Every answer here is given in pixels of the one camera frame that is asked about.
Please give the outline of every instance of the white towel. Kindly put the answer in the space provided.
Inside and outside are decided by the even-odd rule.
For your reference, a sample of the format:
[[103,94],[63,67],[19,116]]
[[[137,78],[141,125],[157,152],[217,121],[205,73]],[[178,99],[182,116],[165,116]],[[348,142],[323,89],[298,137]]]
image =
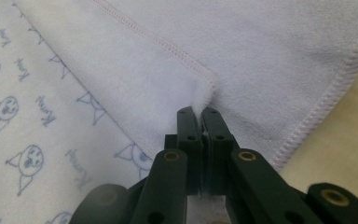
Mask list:
[[[358,1],[16,3],[0,1],[0,108],[13,111],[0,115],[2,223],[55,223],[98,183],[129,187],[175,132],[176,110],[211,100],[240,145],[279,169],[358,73]],[[191,198],[188,213],[227,221],[220,198]]]

